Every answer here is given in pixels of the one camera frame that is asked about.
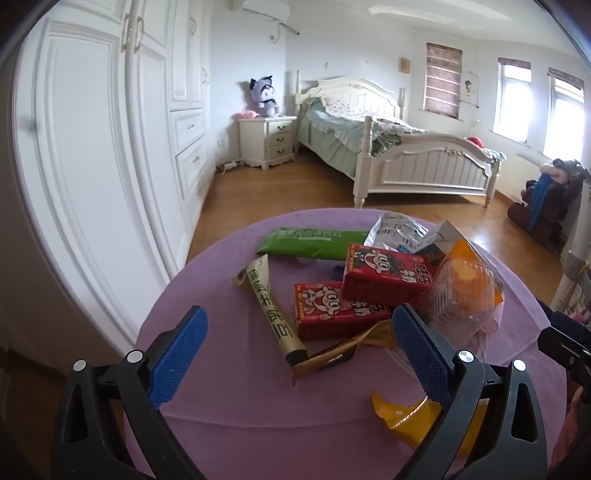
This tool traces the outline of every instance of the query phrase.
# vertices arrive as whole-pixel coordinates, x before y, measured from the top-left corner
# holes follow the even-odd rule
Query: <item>wooden floor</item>
[[[296,210],[351,207],[352,181],[300,154],[295,162],[260,168],[240,167],[218,174],[204,205],[189,260],[217,240],[251,223]],[[452,221],[465,235],[495,254],[542,300],[552,299],[561,276],[557,255],[549,254],[506,217],[507,202],[454,195],[370,195],[368,208],[392,210],[432,222]],[[6,423],[21,450],[49,478],[54,419],[64,380],[18,360],[7,361],[10,374]]]
[[[352,207],[353,182],[310,151],[294,162],[238,167],[217,174],[190,248],[190,261],[209,245],[246,225],[297,210]],[[539,246],[507,218],[507,198],[433,194],[370,194],[365,208],[391,210],[439,222],[450,220],[464,235],[507,265],[539,299],[549,303],[562,275],[557,254]]]

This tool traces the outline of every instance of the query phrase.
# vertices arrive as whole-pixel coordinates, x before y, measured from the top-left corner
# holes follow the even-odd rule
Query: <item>red milk carton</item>
[[[341,282],[295,285],[295,322],[300,340],[350,338],[392,315],[389,308],[381,305],[345,300],[341,285]]]
[[[383,248],[350,244],[343,277],[343,297],[397,307],[413,307],[431,285],[427,258]]]

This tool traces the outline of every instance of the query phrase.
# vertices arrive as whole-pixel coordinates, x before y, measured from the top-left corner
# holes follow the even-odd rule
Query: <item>bedpost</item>
[[[355,182],[353,183],[353,196],[355,208],[361,208],[368,195],[369,172],[371,170],[371,146],[372,128],[374,120],[370,116],[365,117],[365,128],[363,140],[361,141],[361,152],[357,156],[357,168],[355,169]]]
[[[301,106],[301,74],[300,71],[298,70],[295,73],[295,116],[300,116],[300,106]],[[296,120],[295,121],[295,134],[293,136],[294,139],[294,152],[298,153],[300,151],[300,140],[299,140],[299,136],[298,136],[298,131],[297,131],[297,126],[299,124],[299,121]]]
[[[503,162],[505,159],[506,157],[503,155],[502,159],[495,160],[494,163],[491,164],[491,177],[488,179],[488,185],[486,186],[486,200],[484,202],[484,208],[488,208],[491,200],[495,196],[496,180],[499,177],[501,162]]]
[[[299,70],[295,73],[295,79],[295,116],[298,116],[301,105],[301,74]]]
[[[408,99],[406,95],[406,88],[400,87],[398,92],[398,107],[400,108],[400,120],[408,121]]]

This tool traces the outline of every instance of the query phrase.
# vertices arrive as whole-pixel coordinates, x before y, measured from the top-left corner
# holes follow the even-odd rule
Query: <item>white wooden bed frame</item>
[[[401,120],[406,111],[389,92],[373,82],[353,77],[318,80],[318,87],[306,93],[301,90],[297,72],[295,114],[306,108],[306,99],[329,97],[374,112],[376,118],[395,117]],[[401,89],[400,97],[405,97]],[[488,207],[495,194],[500,161],[491,160],[472,142],[455,135],[439,133],[398,134],[401,144],[372,157],[371,116],[365,117],[365,132],[353,184],[355,208],[361,208],[368,193],[449,193],[485,196]],[[313,150],[311,145],[296,138]]]

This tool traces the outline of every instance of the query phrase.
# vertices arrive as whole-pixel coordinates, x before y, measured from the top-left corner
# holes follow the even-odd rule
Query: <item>ceiling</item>
[[[537,45],[579,57],[534,0],[330,0],[423,28],[479,40]]]

